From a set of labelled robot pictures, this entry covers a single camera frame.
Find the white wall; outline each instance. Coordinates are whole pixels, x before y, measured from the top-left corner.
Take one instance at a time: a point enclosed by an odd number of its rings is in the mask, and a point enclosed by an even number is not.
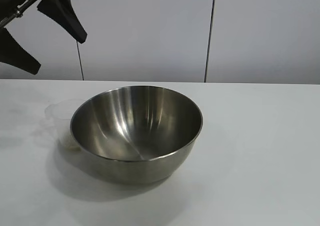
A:
[[[320,84],[320,0],[215,0],[208,82]]]
[[[71,0],[85,80],[203,82],[212,0]]]

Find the clear plastic cup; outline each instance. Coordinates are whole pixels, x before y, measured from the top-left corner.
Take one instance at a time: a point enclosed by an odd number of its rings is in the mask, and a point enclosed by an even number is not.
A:
[[[70,122],[74,112],[83,104],[83,99],[70,99],[52,104],[45,110],[46,117],[52,118],[60,144],[69,150],[79,149],[70,131]]]

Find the table surface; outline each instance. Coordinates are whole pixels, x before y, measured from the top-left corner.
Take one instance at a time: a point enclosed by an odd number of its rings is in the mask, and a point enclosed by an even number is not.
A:
[[[107,183],[57,146],[45,109],[127,85],[192,98],[188,159],[146,187]],[[0,80],[0,225],[320,225],[320,86]]]

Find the bowl rim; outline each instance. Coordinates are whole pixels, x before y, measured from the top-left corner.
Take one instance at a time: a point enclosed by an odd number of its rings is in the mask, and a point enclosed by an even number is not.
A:
[[[78,140],[76,139],[75,135],[73,134],[73,131],[72,131],[72,124],[73,124],[73,121],[75,119],[75,116],[77,114],[77,112],[82,108],[82,106],[84,104],[86,104],[87,102],[91,101],[92,99],[96,98],[96,97],[99,97],[103,94],[107,94],[107,93],[110,93],[112,91],[117,91],[117,90],[122,90],[122,89],[125,89],[125,88],[133,88],[133,87],[152,87],[152,88],[161,88],[161,89],[166,89],[166,90],[169,90],[171,92],[174,92],[174,93],[177,93],[177,94],[180,94],[181,96],[187,98],[188,100],[190,100],[194,105],[195,107],[197,108],[199,114],[200,114],[200,119],[201,119],[201,122],[200,122],[200,127],[199,127],[199,130],[198,132],[196,133],[196,135],[193,137],[193,139],[190,140],[190,142],[188,142],[186,145],[180,147],[179,149],[177,149],[176,151],[173,151],[171,153],[168,153],[168,154],[165,154],[165,155],[161,155],[161,156],[158,156],[158,157],[154,157],[154,158],[150,158],[150,159],[142,159],[142,160],[120,160],[120,159],[113,159],[113,158],[109,158],[109,157],[104,157],[104,156],[101,156],[101,155],[98,155],[96,153],[93,153],[89,150],[87,150],[86,148],[84,148],[81,143],[78,142]],[[203,115],[202,115],[202,112],[199,108],[199,106],[189,97],[187,97],[186,95],[180,93],[180,92],[177,92],[175,90],[172,90],[172,89],[169,89],[169,88],[166,88],[166,87],[159,87],[159,86],[151,86],[151,85],[132,85],[132,86],[124,86],[124,87],[118,87],[118,88],[115,88],[115,89],[111,89],[111,90],[108,90],[108,91],[105,91],[105,92],[101,92],[99,94],[96,94],[95,96],[89,98],[88,100],[86,100],[85,102],[83,102],[77,109],[76,111],[73,113],[73,116],[71,118],[71,121],[70,121],[70,133],[73,137],[73,139],[75,140],[75,142],[78,144],[78,146],[81,148],[81,150],[84,150],[85,152],[93,155],[93,156],[97,156],[97,157],[100,157],[100,158],[103,158],[105,160],[109,160],[109,161],[117,161],[117,162],[149,162],[149,161],[154,161],[154,160],[158,160],[158,159],[161,159],[161,158],[165,158],[165,157],[169,157],[171,155],[174,155],[176,153],[178,153],[180,150],[182,150],[183,148],[186,148],[188,147],[189,145],[193,144],[194,141],[198,138],[199,134],[201,133],[201,130],[202,130],[202,127],[203,127],[203,123],[204,123],[204,118],[203,118]]]

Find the metal bowl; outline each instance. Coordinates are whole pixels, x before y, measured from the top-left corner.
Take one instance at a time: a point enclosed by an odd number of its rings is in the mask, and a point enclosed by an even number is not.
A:
[[[70,128],[106,179],[151,183],[170,176],[184,162],[202,124],[199,107],[183,94],[130,86],[86,101]]]

